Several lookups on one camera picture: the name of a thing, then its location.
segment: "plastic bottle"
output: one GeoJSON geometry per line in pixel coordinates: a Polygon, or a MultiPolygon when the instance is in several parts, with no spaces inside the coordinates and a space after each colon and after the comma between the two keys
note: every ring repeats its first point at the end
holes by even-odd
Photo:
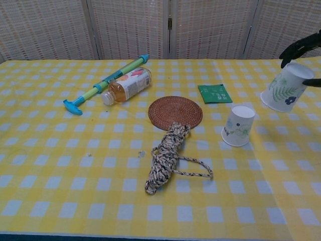
{"type": "Polygon", "coordinates": [[[151,73],[148,69],[139,67],[123,75],[109,84],[101,98],[105,105],[115,102],[125,102],[151,84],[151,73]]]}

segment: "coiled rope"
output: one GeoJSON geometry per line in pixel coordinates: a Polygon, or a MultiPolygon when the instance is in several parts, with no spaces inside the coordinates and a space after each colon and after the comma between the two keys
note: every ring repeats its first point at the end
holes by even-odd
{"type": "Polygon", "coordinates": [[[213,171],[204,162],[190,157],[180,157],[178,155],[178,149],[180,148],[180,146],[184,142],[185,137],[190,133],[190,131],[190,126],[173,123],[170,126],[169,131],[164,135],[159,146],[152,149],[151,155],[153,158],[153,165],[149,172],[148,179],[145,183],[145,191],[148,194],[155,194],[159,187],[168,182],[172,173],[190,177],[213,177],[213,171]],[[179,170],[175,170],[177,161],[179,159],[198,163],[205,167],[209,174],[181,172],[179,170]]]}

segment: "woven screen panel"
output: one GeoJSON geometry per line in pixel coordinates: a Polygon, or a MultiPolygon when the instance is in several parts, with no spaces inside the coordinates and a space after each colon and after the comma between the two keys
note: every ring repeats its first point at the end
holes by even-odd
{"type": "Polygon", "coordinates": [[[234,59],[254,0],[178,0],[176,58],[234,59]]]}
{"type": "Polygon", "coordinates": [[[163,57],[163,1],[91,0],[103,59],[163,57]]]}
{"type": "Polygon", "coordinates": [[[3,63],[5,60],[4,58],[2,57],[1,53],[0,53],[0,64],[3,63]]]}
{"type": "Polygon", "coordinates": [[[94,59],[79,0],[0,1],[5,60],[94,59]]]}
{"type": "MultiPolygon", "coordinates": [[[[275,59],[293,42],[321,29],[320,0],[265,0],[249,59],[275,59]]],[[[304,56],[320,56],[321,48],[304,56]]]]}

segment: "bottle cap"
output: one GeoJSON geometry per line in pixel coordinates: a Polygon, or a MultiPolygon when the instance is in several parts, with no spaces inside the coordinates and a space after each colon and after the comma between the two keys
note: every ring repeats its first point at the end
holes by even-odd
{"type": "Polygon", "coordinates": [[[105,105],[112,105],[115,102],[114,96],[112,95],[112,93],[110,93],[110,91],[103,92],[101,94],[101,99],[105,105]]]}

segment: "toy water pump gun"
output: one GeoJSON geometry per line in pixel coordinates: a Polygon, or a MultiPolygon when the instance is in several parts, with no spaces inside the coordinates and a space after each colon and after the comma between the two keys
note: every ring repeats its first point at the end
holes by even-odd
{"type": "Polygon", "coordinates": [[[104,78],[99,83],[94,84],[93,88],[90,91],[84,93],[82,96],[78,97],[76,100],[74,100],[74,101],[64,100],[65,108],[69,112],[71,112],[72,114],[82,115],[82,111],[80,109],[78,109],[78,107],[82,103],[84,103],[86,100],[88,100],[89,98],[91,98],[95,94],[101,93],[109,85],[110,82],[112,82],[112,81],[118,79],[119,77],[129,73],[130,71],[138,68],[140,65],[145,64],[148,60],[148,57],[149,57],[148,54],[141,55],[138,59],[130,62],[126,66],[117,70],[115,73],[104,78]]]}

